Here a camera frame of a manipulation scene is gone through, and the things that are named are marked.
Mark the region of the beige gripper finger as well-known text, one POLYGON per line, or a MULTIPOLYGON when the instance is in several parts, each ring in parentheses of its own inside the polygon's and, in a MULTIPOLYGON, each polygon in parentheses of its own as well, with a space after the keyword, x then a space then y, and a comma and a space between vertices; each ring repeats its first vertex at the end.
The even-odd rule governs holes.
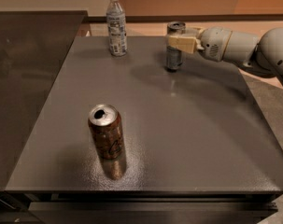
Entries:
POLYGON ((202 46, 201 41, 195 36, 169 35, 167 42, 170 47, 189 54, 205 49, 202 46))
POLYGON ((204 27, 187 27, 185 34, 189 36, 199 37, 204 30, 204 27))

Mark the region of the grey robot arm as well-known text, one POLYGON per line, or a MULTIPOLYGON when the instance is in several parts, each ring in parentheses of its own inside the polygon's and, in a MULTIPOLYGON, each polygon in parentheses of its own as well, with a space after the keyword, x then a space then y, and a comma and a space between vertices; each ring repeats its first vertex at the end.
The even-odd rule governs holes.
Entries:
POLYGON ((258 36, 223 27, 192 27, 187 34, 169 35, 167 45, 198 52, 209 61, 232 63, 256 77, 276 77, 283 87, 283 28, 258 36))

